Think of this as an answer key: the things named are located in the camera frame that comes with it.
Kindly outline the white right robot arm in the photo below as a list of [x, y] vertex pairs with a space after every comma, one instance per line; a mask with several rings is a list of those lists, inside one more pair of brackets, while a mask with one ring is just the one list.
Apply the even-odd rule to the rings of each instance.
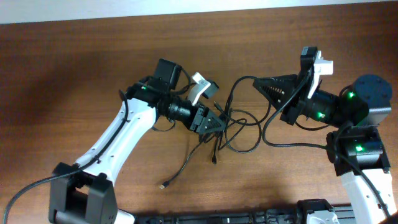
[[357, 223], [397, 223], [391, 165], [378, 126], [391, 112], [392, 89], [377, 75], [363, 75], [338, 95], [319, 88], [317, 74], [261, 78], [253, 83], [293, 125], [301, 115], [333, 126], [326, 135], [329, 161], [348, 194]]

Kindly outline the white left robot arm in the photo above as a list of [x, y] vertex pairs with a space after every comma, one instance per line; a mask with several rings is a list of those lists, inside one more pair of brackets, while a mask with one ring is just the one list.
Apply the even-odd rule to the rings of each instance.
[[118, 207], [114, 185], [130, 153], [159, 117], [180, 121], [202, 136], [224, 129], [224, 122], [198, 101], [212, 97], [219, 86], [195, 73], [176, 91], [181, 72], [180, 65], [160, 59], [152, 76], [120, 91], [121, 108], [97, 142], [74, 165], [59, 163], [53, 170], [50, 223], [134, 223], [135, 216]]

